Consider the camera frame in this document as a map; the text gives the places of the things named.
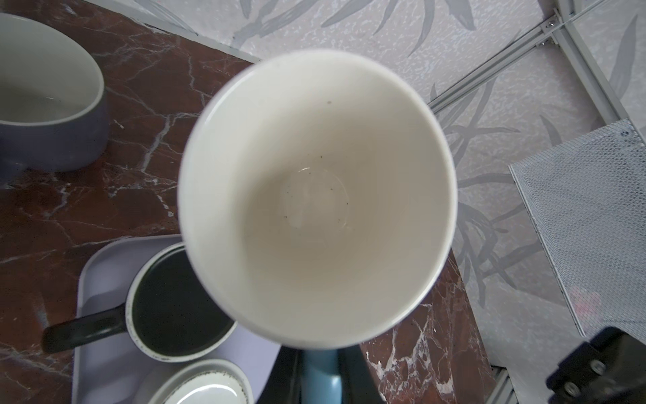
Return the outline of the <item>light blue mug front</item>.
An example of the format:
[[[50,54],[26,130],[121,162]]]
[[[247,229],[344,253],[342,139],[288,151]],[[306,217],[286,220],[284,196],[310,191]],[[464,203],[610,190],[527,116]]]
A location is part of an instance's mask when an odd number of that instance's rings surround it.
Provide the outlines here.
[[[302,350],[364,343],[437,282],[458,213],[452,153],[420,95],[349,52],[246,68],[184,149],[178,222],[215,303]]]

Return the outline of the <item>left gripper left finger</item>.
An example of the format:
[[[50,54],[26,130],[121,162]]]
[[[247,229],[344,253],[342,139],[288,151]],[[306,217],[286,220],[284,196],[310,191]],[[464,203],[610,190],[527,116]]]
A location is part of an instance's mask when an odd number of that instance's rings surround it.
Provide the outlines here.
[[[282,347],[257,404],[300,404],[301,353]]]

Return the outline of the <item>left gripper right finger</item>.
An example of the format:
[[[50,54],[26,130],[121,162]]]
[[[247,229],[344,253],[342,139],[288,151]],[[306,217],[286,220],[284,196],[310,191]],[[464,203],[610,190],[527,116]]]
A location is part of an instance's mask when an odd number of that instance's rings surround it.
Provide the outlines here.
[[[343,404],[385,403],[358,345],[340,349],[338,360],[343,389]]]

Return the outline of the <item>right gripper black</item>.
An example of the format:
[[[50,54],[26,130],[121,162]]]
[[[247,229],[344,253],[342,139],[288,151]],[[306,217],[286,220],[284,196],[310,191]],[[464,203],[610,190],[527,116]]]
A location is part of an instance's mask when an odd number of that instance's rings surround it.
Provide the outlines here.
[[[604,328],[559,363],[546,387],[549,403],[644,403],[645,345]]]

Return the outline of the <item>lilac purple mug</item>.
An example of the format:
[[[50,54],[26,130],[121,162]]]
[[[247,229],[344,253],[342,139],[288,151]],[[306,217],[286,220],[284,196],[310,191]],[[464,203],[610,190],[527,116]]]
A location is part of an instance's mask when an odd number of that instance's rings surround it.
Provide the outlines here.
[[[1,183],[28,168],[84,168],[108,139],[104,75],[93,57],[48,25],[2,13]]]

